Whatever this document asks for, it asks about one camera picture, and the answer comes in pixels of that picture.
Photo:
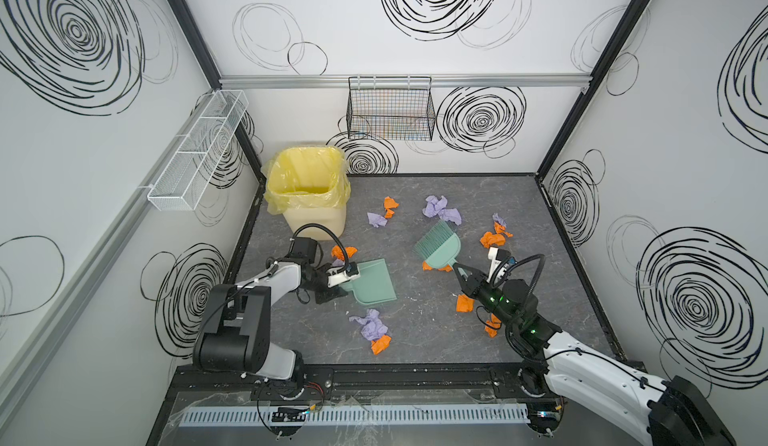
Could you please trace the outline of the green hand brush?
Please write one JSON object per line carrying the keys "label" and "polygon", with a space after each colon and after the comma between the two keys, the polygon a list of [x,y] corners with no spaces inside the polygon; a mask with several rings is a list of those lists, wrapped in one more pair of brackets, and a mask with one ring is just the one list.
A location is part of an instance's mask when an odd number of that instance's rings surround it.
{"label": "green hand brush", "polygon": [[414,252],[434,269],[453,266],[460,251],[458,234],[444,220],[439,220],[414,245]]}

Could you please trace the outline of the green plastic dustpan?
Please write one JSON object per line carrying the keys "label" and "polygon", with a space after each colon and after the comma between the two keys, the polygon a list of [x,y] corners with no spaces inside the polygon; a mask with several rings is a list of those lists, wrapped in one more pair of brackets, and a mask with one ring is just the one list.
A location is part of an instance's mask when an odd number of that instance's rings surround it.
{"label": "green plastic dustpan", "polygon": [[342,283],[341,288],[351,292],[359,304],[373,306],[397,299],[385,259],[359,263],[358,270],[359,276]]}

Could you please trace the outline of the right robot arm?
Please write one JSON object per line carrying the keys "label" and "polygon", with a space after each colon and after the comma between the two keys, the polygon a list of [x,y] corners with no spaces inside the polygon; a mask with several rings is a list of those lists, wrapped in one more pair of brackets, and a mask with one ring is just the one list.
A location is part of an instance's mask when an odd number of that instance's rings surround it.
{"label": "right robot arm", "polygon": [[453,261],[462,292],[501,323],[525,361],[531,392],[573,400],[642,445],[733,445],[736,440],[689,380],[663,379],[586,346],[537,310],[534,289],[545,265],[535,254],[495,259],[490,271]]}

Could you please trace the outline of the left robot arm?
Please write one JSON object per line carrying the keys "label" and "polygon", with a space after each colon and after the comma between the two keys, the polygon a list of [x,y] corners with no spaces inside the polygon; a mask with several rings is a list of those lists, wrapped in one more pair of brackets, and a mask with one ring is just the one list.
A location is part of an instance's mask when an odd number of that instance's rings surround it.
{"label": "left robot arm", "polygon": [[[341,265],[316,261],[319,242],[300,235],[310,229],[333,240],[342,254]],[[193,347],[193,365],[205,372],[252,374],[302,389],[306,377],[301,354],[271,341],[272,306],[286,294],[302,290],[317,304],[331,302],[345,296],[342,285],[358,277],[357,264],[331,229],[318,223],[298,227],[288,252],[270,260],[263,271],[211,289]]]}

